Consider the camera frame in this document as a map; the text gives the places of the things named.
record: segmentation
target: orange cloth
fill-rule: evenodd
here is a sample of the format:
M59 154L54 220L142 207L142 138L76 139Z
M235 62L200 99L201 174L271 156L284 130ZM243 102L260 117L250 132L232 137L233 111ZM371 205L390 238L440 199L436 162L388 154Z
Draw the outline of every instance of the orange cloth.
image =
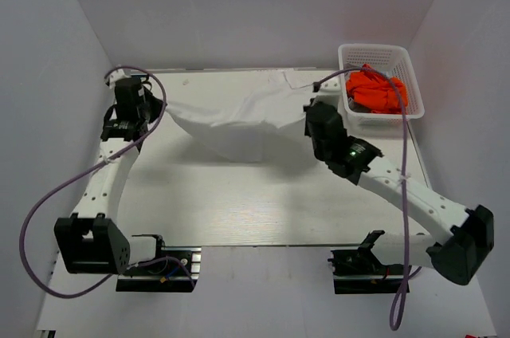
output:
M400 96L407 107L406 86L397 77L392 77ZM354 102L372 110L373 113L402 113L398 97L391 84L377 73L360 71L351 73L347 81L347 95L354 98Z

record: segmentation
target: white tabletop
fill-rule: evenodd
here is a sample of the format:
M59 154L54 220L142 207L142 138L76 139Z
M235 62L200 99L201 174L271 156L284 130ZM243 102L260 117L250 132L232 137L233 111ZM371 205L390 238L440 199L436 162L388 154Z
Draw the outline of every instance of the white tabletop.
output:
M221 108L234 106L278 73L163 73L159 78L172 100ZM313 82L329 73L296 74ZM367 140L401 163L402 137ZM304 136L303 141L311 144ZM409 144L408 172L423 182L412 140ZM265 154L263 163L231 163L166 116L131 169L118 225L125 234L161 234L177 246L338 244L360 242L374 229L402 232L398 209L334 176L294 142L269 137ZM419 231L411 222L411 232Z
M277 71L164 73L173 100L234 105ZM299 72L315 81L328 71ZM396 164L402 140L366 137ZM402 214L335 177L313 159L294 160L273 140L259 164L229 163L195 143L170 117L143 145L120 202L125 234L164 236L168 245L206 247L192 294L115 293L115 280L76 300L47 296L40 330L57 337L327 337L492 335L480 286L449 283L426 270L411 283L401 330L388 327L391 295L333 294L327 247L263 245L360 242L374 229L401 233ZM424 181L413 144L409 172ZM422 229L411 223L412 233ZM57 260L50 285L73 293L98 276L70 275Z

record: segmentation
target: white basket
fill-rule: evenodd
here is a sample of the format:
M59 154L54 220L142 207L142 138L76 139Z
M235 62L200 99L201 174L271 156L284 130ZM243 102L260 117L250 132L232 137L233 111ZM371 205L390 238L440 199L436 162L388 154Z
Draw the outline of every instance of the white basket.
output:
M423 116L422 95L414 75L413 65L406 49L397 45L341 45L338 48L340 69L361 67L368 63L373 69L385 73L389 77L397 77L407 89L408 105L407 119L418 119ZM402 115L354 112L348 103L346 77L340 75L342 86L343 106L347 118L357 125L397 125L402 124Z

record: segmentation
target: white backdrop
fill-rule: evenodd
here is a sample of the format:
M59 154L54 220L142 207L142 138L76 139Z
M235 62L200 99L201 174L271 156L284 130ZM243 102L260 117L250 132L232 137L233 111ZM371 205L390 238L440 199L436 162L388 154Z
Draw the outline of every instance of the white backdrop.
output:
M335 67L346 42L409 46L433 0L79 0L113 63Z
M110 63L77 0L0 0L0 336L32 336L43 292L25 274L18 235L30 207L96 151ZM34 218L27 248L46 281L56 217L77 187Z
M510 0L435 0L413 45L426 114L415 123L434 188L495 214L480 270L498 336L510 336Z

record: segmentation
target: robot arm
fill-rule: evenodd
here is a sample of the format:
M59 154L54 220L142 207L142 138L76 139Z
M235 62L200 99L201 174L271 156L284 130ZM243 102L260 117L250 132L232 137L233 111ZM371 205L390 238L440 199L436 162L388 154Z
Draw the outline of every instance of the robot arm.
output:
M104 118L98 156L98 162L106 160L108 164L92 173L71 217L59 218L54 227L70 273L123 273L132 263L154 258L161 245L159 236L126 238L116 225L120 196L142 145L116 159L109 156L147 132L162 102L143 86L140 77L129 77L121 71L109 84L115 85L116 103Z
M305 135L312 138L316 158L336 175L400 207L399 169L366 140L347 135L335 105L339 90L331 85L321 87L305 108ZM411 265L433 267L450 281L467 285L493 248L492 212L483 206L467 209L413 179L407 179L407 196L409 216L430 233L410 238ZM332 261L336 269L345 259L350 260L346 266L352 268L353 257L361 257L360 266L364 267L398 264L402 263L403 248L402 236L375 231L355 256L333 251Z

